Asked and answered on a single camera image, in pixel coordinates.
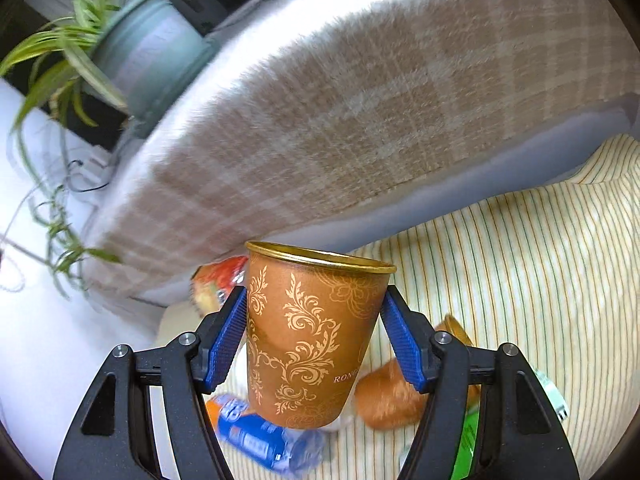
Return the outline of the brown gold-patterned paper cup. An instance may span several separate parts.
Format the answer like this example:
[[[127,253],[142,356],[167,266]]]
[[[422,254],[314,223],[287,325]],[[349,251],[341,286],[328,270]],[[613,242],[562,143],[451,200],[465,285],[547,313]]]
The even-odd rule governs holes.
[[[349,399],[396,268],[277,243],[246,248],[250,407],[285,428],[328,426]]]

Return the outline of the blue Arctic Ocean bottle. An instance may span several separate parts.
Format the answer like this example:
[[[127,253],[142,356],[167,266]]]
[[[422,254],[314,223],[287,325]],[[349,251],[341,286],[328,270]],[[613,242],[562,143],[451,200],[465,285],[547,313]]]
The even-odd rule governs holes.
[[[303,479],[324,457],[326,435],[320,430],[277,426],[259,416],[247,400],[231,393],[205,403],[216,437],[256,464],[289,479]]]

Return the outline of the orange juice bottle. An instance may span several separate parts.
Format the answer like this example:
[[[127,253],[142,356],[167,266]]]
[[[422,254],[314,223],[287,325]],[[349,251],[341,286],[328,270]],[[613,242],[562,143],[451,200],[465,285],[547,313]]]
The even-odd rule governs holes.
[[[202,318],[218,312],[235,286],[244,284],[247,260],[247,256],[234,256],[196,269],[190,279],[191,299]]]

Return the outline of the beige plaid cloth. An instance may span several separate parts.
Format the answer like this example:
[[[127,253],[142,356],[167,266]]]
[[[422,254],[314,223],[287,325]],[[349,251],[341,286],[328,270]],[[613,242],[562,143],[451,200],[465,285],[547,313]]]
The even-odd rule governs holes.
[[[122,167],[85,280],[143,292],[638,89],[608,0],[278,2]]]

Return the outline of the potted spider plant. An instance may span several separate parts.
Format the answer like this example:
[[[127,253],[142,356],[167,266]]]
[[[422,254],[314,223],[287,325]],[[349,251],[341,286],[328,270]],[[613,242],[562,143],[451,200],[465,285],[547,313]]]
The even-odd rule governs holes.
[[[119,264],[108,249],[90,246],[70,225],[66,195],[69,180],[48,183],[30,158],[23,125],[28,115],[47,105],[61,126],[74,114],[84,125],[96,121],[82,97],[91,93],[133,120],[139,138],[148,136],[219,50],[171,0],[72,0],[71,14],[45,24],[9,51],[1,71],[29,62],[28,91],[16,113],[11,146],[42,197],[29,203],[32,220],[46,230],[43,263],[60,294],[84,292],[87,260]]]

